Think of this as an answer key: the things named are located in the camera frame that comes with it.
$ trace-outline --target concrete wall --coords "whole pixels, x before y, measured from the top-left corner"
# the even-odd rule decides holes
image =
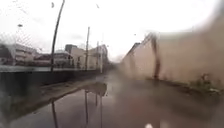
[[[83,80],[99,74],[98,70],[88,71],[50,71],[45,72],[0,72],[0,92],[9,96],[26,96],[30,88],[69,80]]]
[[[199,32],[160,36],[157,41],[159,79],[189,83],[209,74],[215,85],[224,85],[224,11]],[[121,70],[135,78],[152,77],[155,54],[151,42],[141,43],[122,62]]]

